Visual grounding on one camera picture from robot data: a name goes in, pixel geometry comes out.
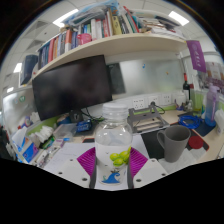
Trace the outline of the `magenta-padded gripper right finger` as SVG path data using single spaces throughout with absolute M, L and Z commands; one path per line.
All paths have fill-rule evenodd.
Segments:
M 155 158 L 147 159 L 138 150 L 131 149 L 127 171 L 129 189 L 143 187 L 167 175 L 166 170 Z

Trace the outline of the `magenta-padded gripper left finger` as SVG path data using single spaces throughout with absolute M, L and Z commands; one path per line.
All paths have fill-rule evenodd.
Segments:
M 78 186 L 93 188 L 96 182 L 95 148 L 90 148 L 77 159 L 68 159 L 56 174 Z

